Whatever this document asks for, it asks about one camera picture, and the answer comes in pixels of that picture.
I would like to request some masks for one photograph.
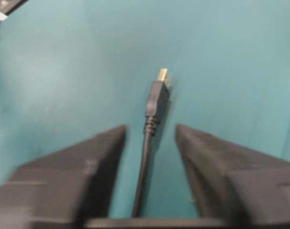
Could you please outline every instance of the teal background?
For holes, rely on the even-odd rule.
[[[143,216],[197,216],[177,123],[290,161],[290,0],[30,0],[0,24],[0,184],[127,124],[110,216],[129,217],[161,67],[172,103]]]

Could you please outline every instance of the usb cable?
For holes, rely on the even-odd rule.
[[[170,77],[168,70],[160,70],[159,77],[152,83],[147,99],[146,123],[144,127],[144,142],[142,149],[142,159],[140,165],[139,181],[134,200],[132,217],[139,217],[144,198],[144,191],[147,183],[147,174],[150,161],[151,140],[155,135],[158,124],[161,122],[169,100]]]

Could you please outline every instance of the black plastic part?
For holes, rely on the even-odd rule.
[[[8,184],[37,187],[35,201],[24,217],[33,229],[81,228],[89,218],[107,217],[125,132],[124,126],[117,127],[15,171]],[[11,187],[6,195],[17,192]],[[15,198],[0,200],[2,204],[10,206],[6,209],[20,205]],[[3,217],[11,220],[9,213],[4,211]]]
[[[159,123],[167,108],[169,91],[163,81],[154,81],[147,99],[145,116],[154,117]]]
[[[232,226],[290,228],[290,163],[178,125],[198,208]]]
[[[86,229],[227,229],[220,219],[93,219]]]
[[[0,187],[0,229],[29,229],[38,189],[43,184],[11,182]]]

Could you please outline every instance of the black plug housing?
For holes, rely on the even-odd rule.
[[[159,123],[165,113],[169,96],[165,83],[160,80],[154,81],[147,99],[146,118],[154,117]]]

